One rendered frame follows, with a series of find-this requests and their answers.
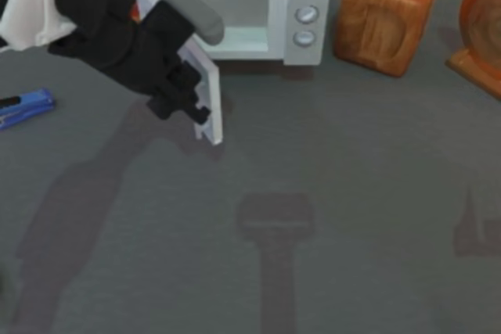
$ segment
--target tabletop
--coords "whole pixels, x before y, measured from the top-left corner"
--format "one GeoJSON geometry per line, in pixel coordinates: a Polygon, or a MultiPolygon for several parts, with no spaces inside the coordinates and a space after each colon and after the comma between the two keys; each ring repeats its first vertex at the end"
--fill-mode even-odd
{"type": "Polygon", "coordinates": [[[2,95],[58,103],[0,135],[0,332],[497,333],[501,105],[444,64],[460,1],[399,79],[330,43],[222,64],[219,147],[83,63],[2,55],[2,95]]]}

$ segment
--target blue object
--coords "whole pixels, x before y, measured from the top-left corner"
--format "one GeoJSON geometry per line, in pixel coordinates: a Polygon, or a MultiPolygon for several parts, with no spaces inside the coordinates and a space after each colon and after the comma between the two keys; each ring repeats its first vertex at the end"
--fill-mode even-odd
{"type": "Polygon", "coordinates": [[[47,89],[0,99],[0,130],[50,111],[55,105],[54,98],[47,89]]]}

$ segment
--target silver knob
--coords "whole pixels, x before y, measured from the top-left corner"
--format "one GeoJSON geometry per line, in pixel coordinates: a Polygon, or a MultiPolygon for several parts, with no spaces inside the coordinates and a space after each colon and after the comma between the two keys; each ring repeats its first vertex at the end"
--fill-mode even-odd
{"type": "Polygon", "coordinates": [[[296,11],[296,20],[300,23],[314,23],[319,18],[319,10],[313,5],[300,8],[296,11]]]}
{"type": "Polygon", "coordinates": [[[294,43],[301,47],[309,47],[315,40],[316,35],[312,31],[299,31],[294,35],[294,43]]]}

